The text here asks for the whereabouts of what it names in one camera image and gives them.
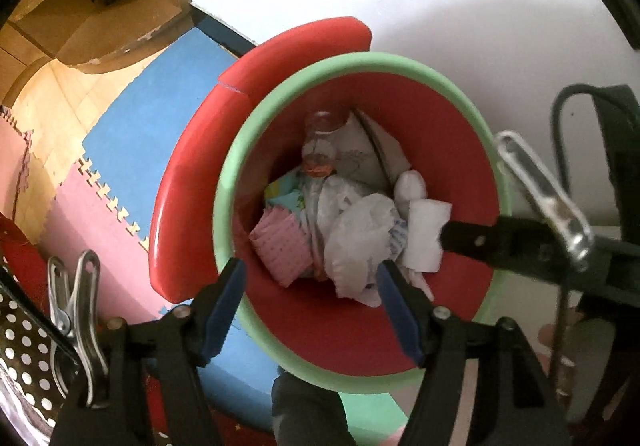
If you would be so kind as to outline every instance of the foam floor mat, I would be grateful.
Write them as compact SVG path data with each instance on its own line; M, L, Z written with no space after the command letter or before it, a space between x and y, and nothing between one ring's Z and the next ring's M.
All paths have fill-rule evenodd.
M84 140L130 222L149 233L156 193L175 143L218 76L236 58L197 28L156 58Z

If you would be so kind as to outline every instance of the white wall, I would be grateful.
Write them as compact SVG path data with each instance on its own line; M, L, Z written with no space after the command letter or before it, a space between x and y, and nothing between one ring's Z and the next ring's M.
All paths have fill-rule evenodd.
M492 130L519 131L549 165L549 108L564 86L628 83L640 93L640 56L600 0L193 1L256 42L319 18L356 16L372 29L374 50L441 71ZM592 222L612 223L615 208L593 108L576 99L567 111L575 198ZM578 150L588 158L579 162Z

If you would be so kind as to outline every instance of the polka dot fabric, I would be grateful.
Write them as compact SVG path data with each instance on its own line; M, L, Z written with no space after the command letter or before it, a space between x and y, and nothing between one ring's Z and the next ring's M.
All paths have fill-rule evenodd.
M0 249L0 267L12 274ZM49 368L51 339L47 333L0 293L0 366L22 389L29 403L51 423L56 420L63 397Z

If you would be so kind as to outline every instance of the pink paper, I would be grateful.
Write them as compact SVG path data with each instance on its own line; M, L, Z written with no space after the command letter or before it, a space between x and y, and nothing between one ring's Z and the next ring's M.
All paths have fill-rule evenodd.
M291 285L313 264L305 233L286 208L265 210L249 240L273 279L283 287Z

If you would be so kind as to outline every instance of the metal clip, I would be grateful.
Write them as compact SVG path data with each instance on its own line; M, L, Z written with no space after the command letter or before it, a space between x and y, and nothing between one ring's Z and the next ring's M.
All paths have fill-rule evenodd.
M505 166L529 194L531 206L554 231L574 267L584 270L595 240L584 214L522 136L505 130L495 136L494 142Z
M87 378L86 406L103 406L109 369L96 330L100 260L90 249L80 255L73 290L68 272L58 258L49 259L47 272L51 320L78 352ZM51 344L50 354L53 379L66 397L74 374L73 365L55 343Z

